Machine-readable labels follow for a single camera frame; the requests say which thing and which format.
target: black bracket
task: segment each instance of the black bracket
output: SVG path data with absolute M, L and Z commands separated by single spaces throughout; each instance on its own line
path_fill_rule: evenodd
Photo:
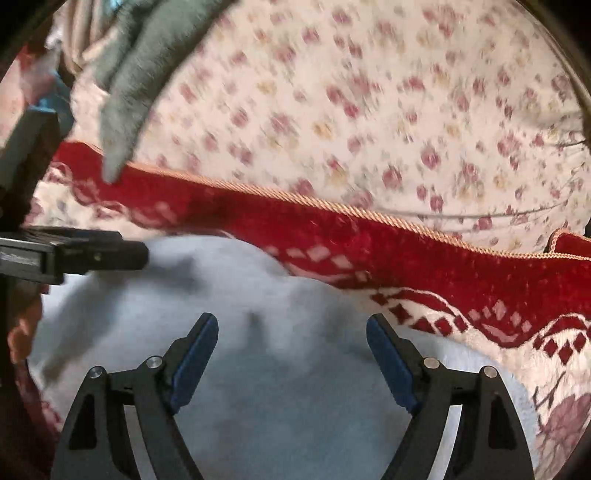
M 369 318 L 367 338 L 394 400 L 413 416 L 382 480 L 427 479 L 452 405 L 462 405 L 462 415 L 444 480 L 534 479 L 523 428 L 494 367 L 476 374 L 423 358 L 381 314 Z
M 189 403 L 217 342 L 216 318 L 204 313 L 163 357 L 107 374 L 93 367 L 66 419 L 51 480 L 137 480 L 124 405 L 135 405 L 158 480 L 203 480 L 173 415 Z M 521 423 L 493 367 L 477 374 L 423 358 L 382 315 L 369 318 L 367 337 L 395 401 L 413 418 L 382 480 L 426 480 L 451 405 L 462 405 L 444 480 L 533 480 Z

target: white fleece blanket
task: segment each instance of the white fleece blanket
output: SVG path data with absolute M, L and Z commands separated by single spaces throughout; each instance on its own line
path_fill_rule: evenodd
M 320 282 L 291 277 L 243 242 L 175 237 L 148 243 L 141 272 L 69 277 L 45 299 L 30 364 L 62 416 L 94 365 L 136 368 L 185 336 L 202 312 L 219 341 L 191 403 L 176 416 L 207 480 L 378 479 L 409 415 L 391 397 L 365 339 L 372 311 Z M 453 369 L 499 369 L 530 450 L 536 414 L 525 388 L 490 359 L 448 339 L 398 327 Z M 142 478 L 154 478 L 132 410 Z M 453 407 L 430 479 L 442 479 L 459 421 Z

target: floral bedsheet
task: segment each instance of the floral bedsheet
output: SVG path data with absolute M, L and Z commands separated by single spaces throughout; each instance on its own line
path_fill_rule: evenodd
M 100 147 L 92 68 L 72 140 Z M 505 0 L 243 0 L 161 95 L 134 160 L 540 251 L 589 220 L 560 61 Z

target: gray towel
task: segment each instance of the gray towel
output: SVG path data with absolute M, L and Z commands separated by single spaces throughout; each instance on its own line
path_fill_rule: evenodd
M 132 158 L 152 104 L 179 65 L 233 0 L 127 0 L 118 35 L 96 66 L 111 95 L 100 117 L 103 180 L 113 183 Z
M 61 415 L 89 368 L 135 368 L 211 312 L 219 321 L 216 349 L 176 415 L 207 480 L 381 477 L 410 417 L 394 403 L 366 342 L 375 304 L 364 310 L 331 286 L 291 277 L 237 240 L 188 236 L 149 247 L 144 271 L 69 277 L 45 296 L 30 365 Z M 496 366 L 537 463 L 537 415 L 523 385 L 464 345 L 397 332 L 449 368 Z M 137 417 L 128 421 L 141 478 L 153 479 Z M 452 407 L 430 480 L 443 479 L 458 422 Z

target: metal screw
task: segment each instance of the metal screw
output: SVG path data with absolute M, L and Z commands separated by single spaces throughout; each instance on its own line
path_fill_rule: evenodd
M 425 367 L 431 369 L 439 368 L 439 365 L 441 365 L 439 360 L 433 358 L 432 356 L 428 356 L 425 360 L 423 360 L 423 363 L 425 364 Z
M 99 378 L 103 374 L 104 371 L 105 371 L 105 369 L 102 367 L 92 367 L 88 371 L 88 376 L 91 378 Z
M 488 378 L 495 378 L 499 372 L 496 371 L 495 367 L 484 367 L 484 374 L 488 377 Z
M 148 368 L 158 368 L 162 365 L 162 357 L 151 356 L 146 360 L 146 365 L 148 365 Z

